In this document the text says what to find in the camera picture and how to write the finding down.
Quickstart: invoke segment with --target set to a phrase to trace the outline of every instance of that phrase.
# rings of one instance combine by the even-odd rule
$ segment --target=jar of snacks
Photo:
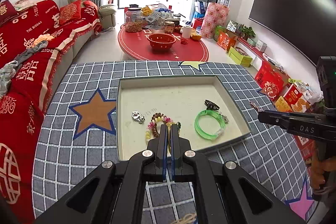
[[[143,12],[141,11],[141,8],[128,8],[125,16],[126,32],[141,32],[143,18]]]
[[[172,21],[165,21],[164,29],[165,33],[173,33],[175,28],[175,23]]]

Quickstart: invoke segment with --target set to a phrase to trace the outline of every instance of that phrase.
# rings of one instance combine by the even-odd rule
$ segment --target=yellow box
[[[249,67],[252,61],[250,56],[240,54],[234,47],[229,50],[229,57],[238,65]]]

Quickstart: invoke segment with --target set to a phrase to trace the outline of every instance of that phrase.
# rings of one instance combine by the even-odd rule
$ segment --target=beaded bracelet
[[[157,129],[157,122],[163,122],[164,124],[167,124],[168,122],[173,122],[173,120],[171,118],[168,118],[167,116],[165,116],[163,113],[155,113],[152,116],[152,120],[149,123],[149,125],[147,126],[146,129],[146,140],[147,142],[151,139],[151,135],[150,132],[152,132],[154,138],[158,138],[159,137],[159,133],[158,133],[158,129]]]

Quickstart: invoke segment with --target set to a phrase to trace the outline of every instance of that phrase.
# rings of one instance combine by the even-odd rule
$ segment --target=orange star
[[[116,105],[116,99],[105,99],[100,89],[97,89],[89,101],[69,107],[79,116],[73,138],[77,138],[91,127],[96,127],[115,135],[116,130],[111,113],[115,111]]]

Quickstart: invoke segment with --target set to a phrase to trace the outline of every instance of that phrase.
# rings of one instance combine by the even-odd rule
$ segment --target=black tv screen
[[[249,19],[270,29],[313,64],[336,55],[336,0],[254,0]]]

